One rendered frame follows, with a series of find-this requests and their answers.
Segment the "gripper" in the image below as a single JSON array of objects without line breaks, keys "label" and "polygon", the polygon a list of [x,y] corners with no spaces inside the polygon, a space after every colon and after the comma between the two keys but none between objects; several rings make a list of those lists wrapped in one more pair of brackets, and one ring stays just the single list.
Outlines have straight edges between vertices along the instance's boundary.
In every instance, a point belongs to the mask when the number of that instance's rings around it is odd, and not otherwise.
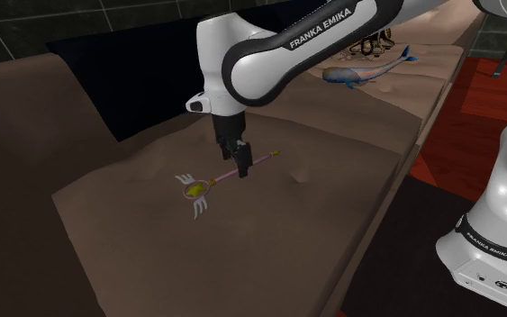
[{"label": "gripper", "polygon": [[222,159],[232,158],[238,167],[239,177],[246,177],[249,168],[253,165],[251,147],[248,142],[243,141],[242,134],[246,130],[245,113],[240,112],[230,116],[212,115],[215,139],[220,145]]}]

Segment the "pink star wand toy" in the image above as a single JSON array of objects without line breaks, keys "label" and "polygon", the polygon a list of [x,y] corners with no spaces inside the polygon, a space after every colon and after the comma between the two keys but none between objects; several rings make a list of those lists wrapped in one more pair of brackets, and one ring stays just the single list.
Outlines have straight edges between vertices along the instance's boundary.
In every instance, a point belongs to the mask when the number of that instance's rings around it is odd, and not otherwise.
[{"label": "pink star wand toy", "polygon": [[195,179],[191,174],[177,175],[175,176],[175,179],[185,186],[182,191],[183,197],[193,202],[194,219],[197,220],[199,216],[209,207],[206,201],[206,196],[209,194],[212,187],[220,183],[222,180],[238,174],[239,170],[235,168],[232,171],[208,180]]}]

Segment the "brown sofa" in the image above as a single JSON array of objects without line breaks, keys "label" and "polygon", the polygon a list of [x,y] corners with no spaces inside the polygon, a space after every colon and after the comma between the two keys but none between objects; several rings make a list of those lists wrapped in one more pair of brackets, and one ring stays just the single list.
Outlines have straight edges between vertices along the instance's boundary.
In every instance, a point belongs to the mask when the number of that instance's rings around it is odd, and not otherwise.
[{"label": "brown sofa", "polygon": [[279,31],[318,0],[0,0],[0,317],[335,317],[372,222],[470,47],[472,0],[394,28],[416,62],[354,89],[297,77],[216,177],[195,26]]}]

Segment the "blue whale figure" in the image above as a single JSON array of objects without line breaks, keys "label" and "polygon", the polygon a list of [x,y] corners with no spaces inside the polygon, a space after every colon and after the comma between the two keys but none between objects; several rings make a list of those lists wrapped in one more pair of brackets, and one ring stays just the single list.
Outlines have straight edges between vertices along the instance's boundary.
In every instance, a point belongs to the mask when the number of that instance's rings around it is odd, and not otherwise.
[{"label": "blue whale figure", "polygon": [[415,61],[418,57],[409,56],[410,46],[407,46],[401,56],[383,65],[371,68],[329,67],[322,71],[321,78],[328,83],[343,83],[353,89],[353,83],[368,81],[380,77],[405,61]]}]

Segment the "dark gold ornament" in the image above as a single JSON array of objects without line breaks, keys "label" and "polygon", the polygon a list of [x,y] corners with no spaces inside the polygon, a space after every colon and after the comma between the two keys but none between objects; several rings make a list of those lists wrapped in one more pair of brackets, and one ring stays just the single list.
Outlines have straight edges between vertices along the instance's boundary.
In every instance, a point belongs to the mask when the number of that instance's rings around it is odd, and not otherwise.
[{"label": "dark gold ornament", "polygon": [[388,28],[352,43],[348,50],[351,55],[360,53],[364,56],[374,55],[379,57],[394,45],[392,30]]}]

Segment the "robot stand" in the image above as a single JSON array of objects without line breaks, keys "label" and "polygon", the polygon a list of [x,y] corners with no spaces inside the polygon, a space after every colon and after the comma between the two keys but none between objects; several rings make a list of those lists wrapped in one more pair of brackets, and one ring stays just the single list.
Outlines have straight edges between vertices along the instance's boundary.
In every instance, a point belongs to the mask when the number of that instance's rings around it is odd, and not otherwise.
[{"label": "robot stand", "polygon": [[407,176],[352,278],[347,317],[507,317],[507,307],[458,285],[437,240],[474,203]]}]

